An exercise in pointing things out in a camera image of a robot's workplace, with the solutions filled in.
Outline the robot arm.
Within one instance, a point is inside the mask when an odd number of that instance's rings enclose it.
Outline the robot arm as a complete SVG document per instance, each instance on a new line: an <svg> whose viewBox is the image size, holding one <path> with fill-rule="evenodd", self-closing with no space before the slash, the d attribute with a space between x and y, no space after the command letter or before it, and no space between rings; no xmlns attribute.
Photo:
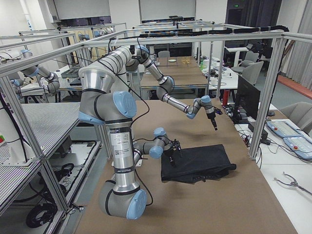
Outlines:
<svg viewBox="0 0 312 234"><path fill-rule="evenodd" d="M79 70L82 82L79 119L94 125L106 125L110 132L114 174L99 194L104 213L126 219L138 219L144 213L147 194L136 180L135 167L143 154L160 158L172 149L163 128L156 129L155 138L145 144L133 143L131 122L137 105L128 91L111 91L115 74L94 66Z"/></svg>
<svg viewBox="0 0 312 234"><path fill-rule="evenodd" d="M121 46L93 63L93 65L103 68L105 72L110 72L113 77L118 75L118 68L125 68L129 72L130 70L137 68L140 64L142 64L158 81L156 95L159 100L184 112L190 119L193 119L200 108L203 107L207 118L211 121L214 129L217 130L215 108L212 105L211 98L208 95L205 95L201 98L196 98L193 105L186 105L172 97L170 92L174 89L174 79L171 76L164 75L158 69L155 62L150 58L149 50L146 47L140 45L130 47Z"/></svg>

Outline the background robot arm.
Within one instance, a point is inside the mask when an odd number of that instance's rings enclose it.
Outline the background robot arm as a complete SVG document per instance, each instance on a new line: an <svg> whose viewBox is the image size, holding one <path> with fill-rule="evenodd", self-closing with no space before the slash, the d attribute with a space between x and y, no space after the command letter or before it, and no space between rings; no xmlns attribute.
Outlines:
<svg viewBox="0 0 312 234"><path fill-rule="evenodd" d="M57 93L60 83L56 73L50 72L42 66L31 66L21 70L27 78L36 78L36 82L23 86L23 79L10 79L15 93L20 97L36 95L54 95Z"/></svg>

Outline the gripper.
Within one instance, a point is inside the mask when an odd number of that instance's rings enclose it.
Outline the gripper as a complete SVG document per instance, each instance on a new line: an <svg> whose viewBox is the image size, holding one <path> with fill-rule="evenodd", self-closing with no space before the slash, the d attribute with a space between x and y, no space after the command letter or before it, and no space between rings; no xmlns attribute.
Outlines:
<svg viewBox="0 0 312 234"><path fill-rule="evenodd" d="M175 149L173 147L170 147L168 150L164 151L164 155L169 159L170 165L172 167L176 167L175 159L174 159L174 154Z"/></svg>
<svg viewBox="0 0 312 234"><path fill-rule="evenodd" d="M216 123L216 120L215 120L215 111L213 109L207 109L206 110L206 115L207 115L208 119L211 120L211 123L212 123L212 125L214 127L214 130L215 131L218 130L217 123Z"/></svg>

